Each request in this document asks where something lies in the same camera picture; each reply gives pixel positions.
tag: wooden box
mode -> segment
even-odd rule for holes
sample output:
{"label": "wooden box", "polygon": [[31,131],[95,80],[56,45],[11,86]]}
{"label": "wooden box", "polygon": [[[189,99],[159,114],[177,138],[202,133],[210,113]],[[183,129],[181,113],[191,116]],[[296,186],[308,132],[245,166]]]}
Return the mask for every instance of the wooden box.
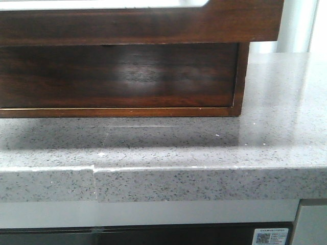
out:
{"label": "wooden box", "polygon": [[0,11],[0,117],[238,116],[282,0]]}

